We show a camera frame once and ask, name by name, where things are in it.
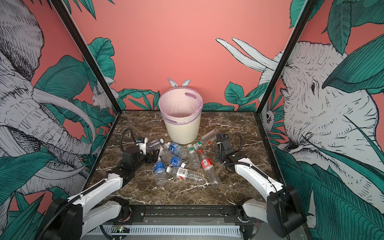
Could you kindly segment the clear bottle red white label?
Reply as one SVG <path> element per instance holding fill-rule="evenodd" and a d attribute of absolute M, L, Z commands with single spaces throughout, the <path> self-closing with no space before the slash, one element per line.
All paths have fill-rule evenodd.
<path fill-rule="evenodd" d="M 204 175 L 185 168 L 167 167 L 166 172 L 179 180 L 187 181 L 193 184 L 204 184 L 206 182 Z"/>

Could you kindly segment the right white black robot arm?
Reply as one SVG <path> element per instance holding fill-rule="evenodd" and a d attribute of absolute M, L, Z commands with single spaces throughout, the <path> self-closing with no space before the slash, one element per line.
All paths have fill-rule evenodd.
<path fill-rule="evenodd" d="M 248 181 L 263 197 L 264 202 L 255 199 L 240 204 L 247 219 L 261 220 L 271 227 L 280 238 L 290 239 L 290 234 L 306 223 L 307 217 L 298 191 L 291 185 L 284 185 L 269 177 L 241 152 L 234 149 L 228 135 L 216 134 L 216 159 L 227 171 L 234 172 Z"/>

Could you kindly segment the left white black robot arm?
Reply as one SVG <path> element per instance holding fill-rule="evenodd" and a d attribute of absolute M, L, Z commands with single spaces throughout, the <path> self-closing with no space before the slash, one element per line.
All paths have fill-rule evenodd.
<path fill-rule="evenodd" d="M 137 170 L 146 163 L 155 163 L 159 150 L 144 153 L 139 146 L 123 151 L 117 166 L 106 177 L 86 190 L 65 200 L 53 201 L 35 235 L 36 240 L 79 240 L 87 233 L 109 220 L 120 223 L 133 216 L 130 202 L 113 197 L 107 203 L 99 203 L 110 194 L 127 185 Z"/>

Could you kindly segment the blue label bottle front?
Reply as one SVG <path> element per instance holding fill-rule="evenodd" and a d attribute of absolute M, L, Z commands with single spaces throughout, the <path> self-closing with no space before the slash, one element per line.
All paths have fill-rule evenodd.
<path fill-rule="evenodd" d="M 163 186 L 166 184 L 167 182 L 166 167 L 160 157 L 158 157 L 158 160 L 154 165 L 154 176 L 155 176 L 156 185 Z"/>

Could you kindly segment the tea bottle white yellow label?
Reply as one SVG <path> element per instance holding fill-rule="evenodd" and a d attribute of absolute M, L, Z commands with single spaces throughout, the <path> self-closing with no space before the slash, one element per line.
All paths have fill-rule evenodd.
<path fill-rule="evenodd" d="M 161 157 L 164 153 L 166 153 L 169 150 L 171 142 L 164 143 L 158 147 L 159 149 L 159 157 Z"/>

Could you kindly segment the clear bottle purple label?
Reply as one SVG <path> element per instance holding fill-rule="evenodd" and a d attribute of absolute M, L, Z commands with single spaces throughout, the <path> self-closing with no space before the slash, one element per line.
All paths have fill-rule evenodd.
<path fill-rule="evenodd" d="M 153 140 L 153 141 L 148 142 L 146 147 L 147 147 L 148 151 L 153 151 L 153 150 L 156 150 L 159 147 L 161 147 L 163 144 L 164 144 L 163 139 L 157 139 L 157 140 Z"/>

